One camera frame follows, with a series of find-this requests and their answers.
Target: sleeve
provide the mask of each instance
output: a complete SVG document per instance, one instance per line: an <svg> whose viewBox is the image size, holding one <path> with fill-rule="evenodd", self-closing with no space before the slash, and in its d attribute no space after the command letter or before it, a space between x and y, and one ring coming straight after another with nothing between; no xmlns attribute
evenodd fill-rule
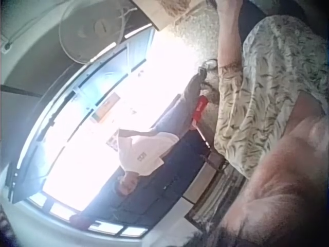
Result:
<svg viewBox="0 0 329 247"><path fill-rule="evenodd" d="M239 97L243 81L241 61L218 68L220 105L218 109L217 131L222 138L230 138L231 126L234 124L236 101Z"/></svg>
<svg viewBox="0 0 329 247"><path fill-rule="evenodd" d="M118 135L118 153L120 158L121 167L124 169L126 164L125 160L128 158L132 148L131 137L121 137Z"/></svg>

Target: patterned blouse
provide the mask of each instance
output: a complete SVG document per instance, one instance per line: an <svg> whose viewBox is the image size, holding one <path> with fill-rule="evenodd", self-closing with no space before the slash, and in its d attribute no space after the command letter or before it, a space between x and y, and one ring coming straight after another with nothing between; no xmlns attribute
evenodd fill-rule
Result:
<svg viewBox="0 0 329 247"><path fill-rule="evenodd" d="M271 16L243 44L243 61L218 69L214 145L245 177L281 138L301 91L328 109L326 41L299 19Z"/></svg>

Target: white shirt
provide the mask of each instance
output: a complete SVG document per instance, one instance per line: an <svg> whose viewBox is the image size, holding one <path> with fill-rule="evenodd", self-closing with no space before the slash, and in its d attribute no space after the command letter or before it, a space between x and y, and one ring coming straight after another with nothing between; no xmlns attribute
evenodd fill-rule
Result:
<svg viewBox="0 0 329 247"><path fill-rule="evenodd" d="M161 165L160 158L179 138L171 133L160 132L154 136L118 136L118 152L121 167L140 176L148 176Z"/></svg>

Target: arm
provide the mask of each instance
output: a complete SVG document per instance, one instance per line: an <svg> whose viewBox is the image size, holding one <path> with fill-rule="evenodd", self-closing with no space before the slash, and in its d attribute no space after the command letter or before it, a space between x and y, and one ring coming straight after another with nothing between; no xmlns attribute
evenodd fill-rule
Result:
<svg viewBox="0 0 329 247"><path fill-rule="evenodd" d="M220 20L218 67L241 63L239 15L242 0L217 0Z"/></svg>
<svg viewBox="0 0 329 247"><path fill-rule="evenodd" d="M155 129L152 129L148 132L140 132L140 131L135 131L135 130L119 130L118 136L119 137L131 137L131 136L155 136L157 134Z"/></svg>

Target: red object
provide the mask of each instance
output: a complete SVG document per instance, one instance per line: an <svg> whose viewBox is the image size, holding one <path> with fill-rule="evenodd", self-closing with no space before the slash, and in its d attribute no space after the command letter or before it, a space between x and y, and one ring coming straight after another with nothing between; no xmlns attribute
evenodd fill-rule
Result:
<svg viewBox="0 0 329 247"><path fill-rule="evenodd" d="M203 95L200 96L196 109L195 109L195 112L193 114L193 118L192 118L192 128L193 129L196 129L197 124L201 120L202 112L206 108L208 102L209 102L209 100L207 99L206 96L203 96Z"/></svg>

